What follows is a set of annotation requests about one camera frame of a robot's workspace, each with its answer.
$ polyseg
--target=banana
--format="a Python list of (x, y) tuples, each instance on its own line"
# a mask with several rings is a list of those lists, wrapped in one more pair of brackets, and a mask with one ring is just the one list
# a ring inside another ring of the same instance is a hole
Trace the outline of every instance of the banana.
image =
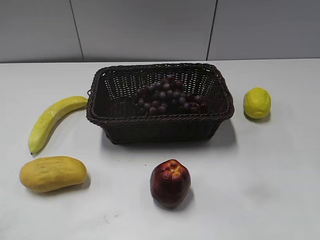
[(29, 136), (31, 154), (39, 152), (47, 142), (48, 136), (56, 123), (66, 114), (87, 105), (88, 99), (83, 96), (64, 98), (48, 107), (38, 118)]

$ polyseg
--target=apple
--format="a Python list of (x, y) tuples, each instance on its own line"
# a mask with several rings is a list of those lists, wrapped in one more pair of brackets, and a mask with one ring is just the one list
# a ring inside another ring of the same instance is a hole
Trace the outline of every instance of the apple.
[(168, 209), (174, 209), (185, 199), (190, 185), (188, 169), (175, 159), (156, 166), (150, 177), (151, 196)]

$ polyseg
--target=basket rim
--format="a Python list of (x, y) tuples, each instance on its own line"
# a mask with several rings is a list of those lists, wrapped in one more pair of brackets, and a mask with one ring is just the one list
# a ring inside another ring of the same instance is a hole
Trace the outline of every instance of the basket rim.
[[(174, 69), (181, 67), (201, 67), (207, 69), (208, 72), (216, 71), (217, 72), (217, 82), (220, 85), (221, 89), (224, 91), (224, 97), (227, 101), (227, 108), (225, 111), (214, 112), (214, 113), (194, 113), (194, 114), (170, 114), (170, 115), (155, 115), (155, 116), (129, 116), (129, 117), (109, 117), (109, 116), (98, 116), (94, 112), (94, 106), (96, 103), (96, 94), (98, 91), (98, 83), (101, 79), (104, 72), (106, 71), (129, 71), (134, 72), (137, 70), (142, 71), (142, 69)], [(221, 72), (214, 66), (209, 63), (155, 63), (155, 64), (138, 64), (138, 65), (113, 65), (108, 67), (100, 68), (94, 75), (92, 85), (90, 90), (87, 91), (88, 94), (88, 103), (86, 108), (87, 119), (97, 125), (100, 125), (98, 122), (105, 122), (108, 124), (112, 123), (135, 123), (142, 121), (153, 122), (153, 121), (190, 121), (190, 120), (220, 120), (224, 121), (230, 119), (235, 111), (233, 105), (233, 97), (229, 92), (229, 89), (226, 85), (226, 81), (222, 76)]]

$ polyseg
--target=gray wall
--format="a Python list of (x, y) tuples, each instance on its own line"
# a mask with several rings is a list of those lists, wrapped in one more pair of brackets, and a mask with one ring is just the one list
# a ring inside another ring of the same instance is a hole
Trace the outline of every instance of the gray wall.
[(2, 0), (0, 63), (320, 58), (319, 0), (215, 5)]
[(219, 0), (209, 60), (320, 58), (320, 0)]

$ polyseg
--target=grape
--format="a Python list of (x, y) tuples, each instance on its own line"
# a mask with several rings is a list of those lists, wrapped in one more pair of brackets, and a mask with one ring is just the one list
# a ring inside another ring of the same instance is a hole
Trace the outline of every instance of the grape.
[(194, 100), (194, 96), (192, 95), (192, 93), (187, 93), (185, 95), (185, 99), (187, 102), (191, 103)]
[(144, 102), (150, 102), (151, 100), (151, 96), (149, 94), (145, 94), (142, 96)]
[(159, 92), (159, 99), (162, 101), (166, 100), (166, 93), (164, 91)]
[(198, 106), (195, 105), (195, 104), (190, 108), (190, 112), (191, 112), (192, 114), (196, 114), (198, 111), (199, 111), (199, 108), (198, 108)]
[(203, 98), (201, 95), (197, 95), (194, 97), (194, 101), (197, 103), (197, 104), (200, 104), (202, 102)]
[(145, 115), (146, 114), (146, 110), (144, 108), (139, 108), (138, 113), (139, 113), (139, 115)]
[(157, 113), (157, 109), (154, 106), (150, 107), (149, 115), (152, 116), (152, 115), (155, 115), (156, 113)]
[(151, 104), (149, 102), (146, 102), (144, 105), (143, 105), (144, 109), (148, 110), (149, 108), (151, 108)]
[(158, 107), (160, 105), (160, 102), (158, 100), (154, 100), (152, 103), (151, 103), (151, 106), (152, 107)]
[(175, 99), (173, 99), (173, 100), (171, 101), (171, 104), (172, 104), (173, 106), (176, 106), (176, 105), (178, 105), (178, 101), (175, 100)]
[(166, 83), (169, 82), (169, 79), (165, 76), (164, 78), (162, 78), (161, 82), (162, 82), (163, 84), (166, 84)]
[(166, 102), (161, 102), (161, 103), (160, 103), (160, 105), (161, 105), (161, 106), (164, 106), (164, 107), (165, 107), (165, 109), (167, 109), (167, 108), (168, 108), (168, 104), (167, 104)]
[(190, 103), (185, 102), (183, 104), (183, 109), (184, 109), (185, 112), (188, 112), (190, 110)]
[(208, 111), (208, 104), (206, 102), (200, 104), (200, 111), (202, 113), (206, 113)]
[(171, 100), (172, 99), (172, 97), (173, 97), (173, 92), (172, 92), (172, 90), (169, 90), (169, 91), (167, 91), (166, 92), (166, 98), (168, 99), (168, 100)]
[(166, 112), (166, 107), (165, 106), (158, 106), (158, 112), (160, 114), (164, 114)]
[(169, 91), (170, 90), (170, 84), (169, 83), (165, 83), (162, 86), (163, 91)]
[(175, 81), (175, 77), (174, 77), (172, 74), (169, 74), (169, 75), (167, 76), (167, 78), (168, 78), (168, 80), (169, 80), (170, 83), (173, 83), (173, 82)]
[(178, 89), (180, 90), (182, 88), (182, 82), (180, 80), (176, 80), (174, 83), (173, 83), (173, 86), (175, 89)]
[(144, 89), (143, 88), (139, 88), (136, 91), (136, 95), (140, 98), (142, 95), (144, 94)]
[(174, 91), (172, 96), (173, 96), (174, 99), (178, 99), (178, 98), (180, 98), (180, 96), (181, 96), (181, 92), (179, 92), (179, 91)]
[(143, 92), (144, 92), (144, 95), (149, 94), (149, 86), (148, 86), (148, 85), (145, 85), (145, 86), (144, 86)]
[(162, 82), (161, 81), (157, 81), (156, 84), (155, 84), (155, 88), (159, 91), (161, 91), (162, 89)]
[(179, 113), (179, 114), (182, 114), (182, 113), (185, 111), (185, 109), (184, 109), (183, 106), (179, 106), (179, 107), (177, 108), (177, 110), (178, 110), (178, 113)]
[(143, 107), (145, 105), (145, 101), (143, 100), (143, 98), (139, 98), (138, 105), (139, 107)]
[(149, 93), (153, 93), (156, 90), (156, 84), (153, 83), (150, 86), (148, 86)]
[(151, 99), (152, 99), (152, 100), (157, 100), (158, 97), (159, 97), (159, 92), (158, 92), (158, 91), (155, 91), (155, 92), (152, 94)]
[(178, 103), (179, 103), (180, 105), (183, 105), (185, 102), (186, 102), (186, 99), (185, 99), (183, 96), (179, 97)]

